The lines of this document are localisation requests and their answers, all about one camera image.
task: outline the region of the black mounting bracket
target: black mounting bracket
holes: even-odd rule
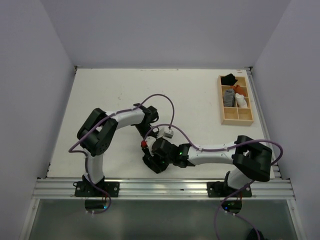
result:
[[[73,186],[75,187],[75,197],[97,198],[103,196],[103,193],[93,187],[84,175],[82,176],[82,181],[74,182]],[[103,178],[96,184],[96,186],[105,190],[112,198],[117,198],[119,195],[120,182],[118,181],[105,181],[105,178]]]
[[[209,198],[225,198],[230,194],[234,193],[236,189],[226,187],[223,181],[209,181],[206,183],[206,190]],[[239,192],[234,197],[251,198],[252,192],[251,187]]]

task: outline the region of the wooden compartment box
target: wooden compartment box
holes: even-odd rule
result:
[[[218,97],[219,97],[219,108],[220,108],[220,118],[221,124],[224,125],[239,125],[239,126],[250,126],[254,122],[254,116],[252,114],[250,97],[248,94],[248,85],[246,78],[243,76],[236,76],[235,79],[237,82],[234,84],[239,85],[244,90],[246,96],[244,97],[248,108],[240,108],[237,104],[237,101],[234,101],[233,107],[224,106],[224,95],[227,89],[230,89],[230,86],[221,84],[221,77],[218,77]]]

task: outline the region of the glass panel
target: glass panel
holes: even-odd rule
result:
[[[41,200],[30,240],[215,240],[214,200],[113,200],[92,217],[82,200]],[[285,200],[244,200],[240,215],[267,239],[297,240]],[[246,240],[243,220],[218,215],[223,240]]]

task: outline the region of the white wall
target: white wall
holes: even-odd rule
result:
[[[74,78],[39,0],[0,1],[0,234],[18,239]]]
[[[253,68],[270,136],[284,146],[309,240],[320,239],[320,1],[292,0]]]
[[[87,68],[252,66],[290,0],[41,0]]]

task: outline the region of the white table surface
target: white table surface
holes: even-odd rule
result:
[[[228,143],[235,141],[238,135],[263,139],[250,87],[248,93],[254,123],[251,126],[221,125],[217,78],[230,73],[245,77],[249,85],[245,70],[78,69],[47,176],[80,178],[83,175],[84,156],[68,153],[68,149],[77,141],[77,132],[93,109],[127,109],[155,93],[171,98],[175,106],[173,124],[184,130],[194,144]],[[160,116],[157,124],[170,122],[172,108],[167,99],[156,96],[144,105],[157,108]],[[142,161],[141,140],[135,127],[115,132],[109,149],[104,153],[103,172],[106,178],[222,179],[227,171],[235,168],[218,163],[187,168],[170,165],[166,171],[156,174]],[[175,130],[171,142],[179,145],[187,141]]]

